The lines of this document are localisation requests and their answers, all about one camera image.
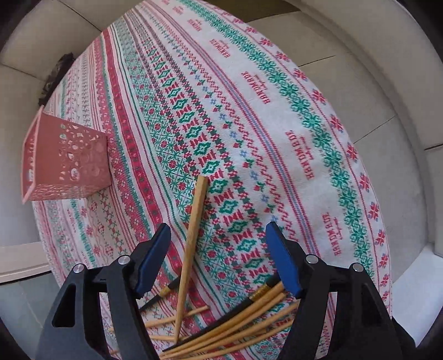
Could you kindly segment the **short bamboo chopstick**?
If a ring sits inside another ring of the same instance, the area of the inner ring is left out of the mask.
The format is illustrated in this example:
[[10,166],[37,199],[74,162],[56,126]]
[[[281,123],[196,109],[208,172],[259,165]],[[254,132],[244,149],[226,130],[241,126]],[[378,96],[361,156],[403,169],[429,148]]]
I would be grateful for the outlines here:
[[[187,318],[187,317],[191,317],[197,314],[200,314],[202,312],[205,312],[207,310],[210,310],[210,307],[208,305],[205,305],[203,307],[199,307],[196,308],[194,310],[190,310],[187,313],[183,314],[183,319]],[[164,325],[164,324],[168,324],[168,323],[174,323],[176,321],[176,316],[172,316],[172,317],[166,317],[160,320],[149,320],[147,322],[144,323],[146,328],[152,328],[152,327],[156,327],[156,326],[160,326],[160,325]]]

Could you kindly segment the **pink perforated utensil holder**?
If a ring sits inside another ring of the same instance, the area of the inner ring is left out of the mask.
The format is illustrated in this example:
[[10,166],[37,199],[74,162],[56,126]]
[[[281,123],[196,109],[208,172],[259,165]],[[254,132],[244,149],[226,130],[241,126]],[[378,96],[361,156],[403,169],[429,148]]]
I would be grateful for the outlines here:
[[82,199],[111,185],[107,136],[40,107],[22,144],[21,199]]

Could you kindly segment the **long bamboo chopstick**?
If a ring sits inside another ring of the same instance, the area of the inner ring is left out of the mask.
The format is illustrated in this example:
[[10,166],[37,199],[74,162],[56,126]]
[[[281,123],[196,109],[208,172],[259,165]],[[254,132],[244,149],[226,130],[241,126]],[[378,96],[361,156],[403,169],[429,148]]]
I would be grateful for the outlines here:
[[176,319],[174,325],[174,343],[178,343],[182,319],[185,312],[185,302],[189,288],[189,278],[191,276],[192,266],[194,262],[194,254],[197,244],[197,237],[200,228],[200,221],[204,209],[204,201],[207,193],[209,179],[205,176],[198,176],[194,190],[194,199],[192,203],[192,211],[189,219],[189,227],[186,236],[186,247],[184,259],[182,261],[182,271],[180,275],[180,284],[178,291],[178,300],[176,306]]

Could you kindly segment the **patterned woven tablecloth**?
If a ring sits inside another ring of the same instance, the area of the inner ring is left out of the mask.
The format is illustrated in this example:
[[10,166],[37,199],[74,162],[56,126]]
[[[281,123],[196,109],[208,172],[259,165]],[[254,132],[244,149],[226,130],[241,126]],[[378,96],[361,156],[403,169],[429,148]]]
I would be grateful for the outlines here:
[[105,29],[46,113],[106,134],[111,186],[32,207],[59,283],[171,228],[154,290],[181,267],[198,176],[209,180],[182,322],[197,333],[275,271],[265,228],[326,263],[360,263],[392,306],[378,199],[345,126],[271,40],[204,1],[143,1]]

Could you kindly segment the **black chopstick with gold band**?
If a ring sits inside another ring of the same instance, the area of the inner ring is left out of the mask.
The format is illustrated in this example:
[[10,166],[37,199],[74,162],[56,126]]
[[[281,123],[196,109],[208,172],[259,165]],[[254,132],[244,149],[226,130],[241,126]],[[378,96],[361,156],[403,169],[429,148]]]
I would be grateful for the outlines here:
[[206,328],[200,330],[198,333],[191,335],[189,338],[180,340],[178,344],[175,344],[173,346],[170,346],[169,348],[166,348],[164,351],[169,351],[171,349],[175,349],[178,346],[181,346],[185,343],[188,343],[190,341],[193,341],[196,338],[199,338],[203,336],[204,334],[212,331],[215,328],[218,328],[220,325],[226,323],[228,320],[231,320],[232,318],[236,317],[239,313],[246,310],[249,306],[254,304],[257,300],[259,300],[261,297],[263,297],[267,292],[269,292],[275,285],[280,282],[280,277],[277,273],[275,273],[272,276],[269,276],[267,280],[264,282],[263,285],[261,285],[255,292],[253,292],[249,297],[244,298],[237,306],[233,307],[230,311],[228,311],[225,315],[220,317],[215,322],[211,323],[210,325],[207,325]]

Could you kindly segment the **black gold-banded chopstick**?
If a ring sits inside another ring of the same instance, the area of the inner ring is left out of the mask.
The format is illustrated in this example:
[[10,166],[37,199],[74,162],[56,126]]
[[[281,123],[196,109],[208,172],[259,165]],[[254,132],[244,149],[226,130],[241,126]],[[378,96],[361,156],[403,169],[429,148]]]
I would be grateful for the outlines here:
[[154,295],[147,303],[139,308],[140,312],[144,312],[148,308],[152,307],[154,304],[159,302],[161,299],[167,297],[174,289],[178,288],[180,284],[180,276],[176,277],[171,281],[166,287],[162,288],[158,294]]

